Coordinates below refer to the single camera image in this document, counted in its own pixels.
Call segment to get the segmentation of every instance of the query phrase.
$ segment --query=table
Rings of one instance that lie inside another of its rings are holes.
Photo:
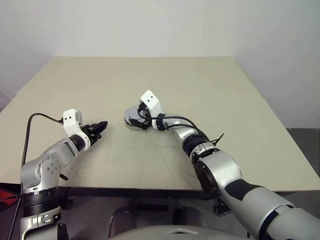
[[[0,113],[0,183],[20,182],[32,113],[61,118],[82,111],[84,124],[107,120],[102,139],[62,173],[65,187],[200,190],[193,166],[170,132],[129,130],[124,111],[150,89],[167,113],[191,119],[231,154],[244,179],[272,191],[318,190],[320,180],[289,133],[232,57],[53,57]],[[27,161],[66,134],[32,121]]]

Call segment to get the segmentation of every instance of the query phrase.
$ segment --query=silver robot arm segment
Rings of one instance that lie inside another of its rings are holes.
[[[164,117],[159,100],[147,91],[140,98],[139,107],[125,114],[126,124],[132,128],[136,121],[145,120],[147,128],[163,131],[170,125],[181,124],[181,119],[152,119],[144,116]],[[320,220],[285,198],[265,187],[243,180],[236,161],[218,149],[199,130],[188,126],[169,128],[181,143],[191,160],[203,189],[203,198],[219,198],[235,214],[241,224],[257,240],[318,240]]]
[[[81,112],[70,109],[63,113],[63,128],[69,138],[63,138],[48,147],[38,158],[28,161],[21,169],[23,217],[20,219],[20,239],[67,240],[65,224],[57,221],[61,218],[58,201],[59,177],[81,151],[86,151],[106,129],[108,122],[79,126],[82,123]]]

